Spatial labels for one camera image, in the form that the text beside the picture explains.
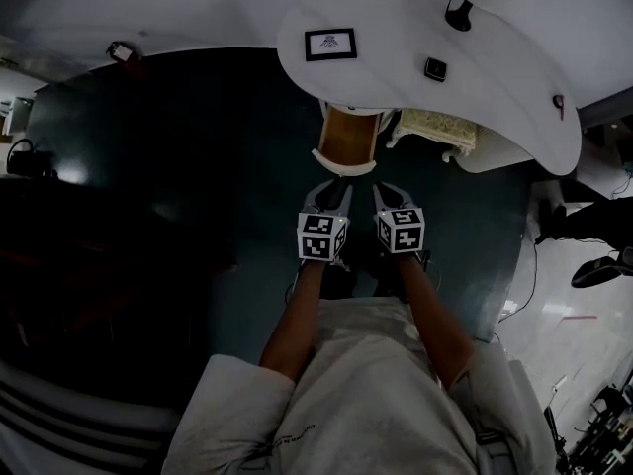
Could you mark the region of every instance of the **white table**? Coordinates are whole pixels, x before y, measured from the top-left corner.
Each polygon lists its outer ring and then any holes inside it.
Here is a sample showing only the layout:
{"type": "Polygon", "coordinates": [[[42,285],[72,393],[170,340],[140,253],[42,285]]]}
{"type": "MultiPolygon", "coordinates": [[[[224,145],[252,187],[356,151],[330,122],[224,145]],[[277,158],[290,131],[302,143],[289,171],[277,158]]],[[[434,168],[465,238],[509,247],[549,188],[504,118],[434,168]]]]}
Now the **white table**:
{"type": "Polygon", "coordinates": [[[581,151],[569,88],[546,54],[501,18],[473,8],[470,32],[444,20],[447,0],[303,0],[285,17],[278,53],[306,92],[355,108],[412,108],[490,129],[468,157],[480,172],[533,157],[567,174],[581,151]],[[358,57],[306,62],[305,32],[353,28],[358,57]],[[447,63],[443,83],[423,75],[429,57],[447,63]],[[565,96],[565,118],[552,97],[565,96]]]}

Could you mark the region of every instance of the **white shirt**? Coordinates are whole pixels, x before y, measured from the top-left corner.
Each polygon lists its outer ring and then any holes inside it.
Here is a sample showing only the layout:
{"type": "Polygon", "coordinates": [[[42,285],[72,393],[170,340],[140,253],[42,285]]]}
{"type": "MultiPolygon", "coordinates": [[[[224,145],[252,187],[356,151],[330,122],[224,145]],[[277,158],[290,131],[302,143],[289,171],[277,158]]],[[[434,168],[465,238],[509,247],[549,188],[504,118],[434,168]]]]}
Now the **white shirt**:
{"type": "MultiPolygon", "coordinates": [[[[474,474],[475,433],[437,382],[407,305],[322,301],[316,355],[297,385],[213,356],[176,430],[164,475],[474,474]]],[[[524,372],[478,347],[461,391],[507,436],[517,469],[550,474],[552,437],[524,372]]]]}

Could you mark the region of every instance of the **framed picture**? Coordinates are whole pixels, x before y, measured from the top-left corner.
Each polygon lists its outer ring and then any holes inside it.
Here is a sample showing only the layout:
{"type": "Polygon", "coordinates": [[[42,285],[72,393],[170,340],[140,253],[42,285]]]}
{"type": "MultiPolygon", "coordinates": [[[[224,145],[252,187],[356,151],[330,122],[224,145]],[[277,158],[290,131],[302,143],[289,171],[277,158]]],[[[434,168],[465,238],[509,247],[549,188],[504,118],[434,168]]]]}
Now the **framed picture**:
{"type": "Polygon", "coordinates": [[[353,29],[338,28],[306,32],[306,61],[356,57],[353,29]]]}

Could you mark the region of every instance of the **sleeve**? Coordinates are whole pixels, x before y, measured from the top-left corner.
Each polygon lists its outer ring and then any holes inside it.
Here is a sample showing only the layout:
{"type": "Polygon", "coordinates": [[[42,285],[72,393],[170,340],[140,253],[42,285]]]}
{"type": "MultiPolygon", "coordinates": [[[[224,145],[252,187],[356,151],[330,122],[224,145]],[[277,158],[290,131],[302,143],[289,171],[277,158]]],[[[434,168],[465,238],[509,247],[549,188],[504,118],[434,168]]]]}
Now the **sleeve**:
{"type": "Polygon", "coordinates": [[[214,355],[176,429],[162,474],[228,473],[270,439],[294,389],[279,373],[214,355]]]}
{"type": "Polygon", "coordinates": [[[498,344],[479,346],[449,395],[478,436],[499,432],[519,475],[550,475],[556,465],[554,439],[520,361],[508,362],[498,344]]]}

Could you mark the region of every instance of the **dark green floor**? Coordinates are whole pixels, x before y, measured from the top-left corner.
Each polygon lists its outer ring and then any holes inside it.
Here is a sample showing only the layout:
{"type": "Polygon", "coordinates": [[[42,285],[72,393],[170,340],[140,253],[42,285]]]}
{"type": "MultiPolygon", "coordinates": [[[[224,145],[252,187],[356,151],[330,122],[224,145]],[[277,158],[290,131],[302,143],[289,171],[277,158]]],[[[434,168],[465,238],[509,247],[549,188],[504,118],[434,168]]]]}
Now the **dark green floor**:
{"type": "MultiPolygon", "coordinates": [[[[322,125],[318,102],[285,75],[275,50],[191,51],[146,63],[143,82],[112,66],[42,90],[28,137],[55,153],[57,170],[213,231],[238,266],[210,284],[201,347],[255,361],[295,276],[304,196],[332,177],[310,154],[322,125]]],[[[375,170],[354,180],[352,232],[371,230],[372,182],[411,193],[424,210],[442,300],[472,335],[491,337],[520,249],[532,167],[474,175],[443,163],[440,144],[409,137],[385,149],[385,141],[375,170]]]]}

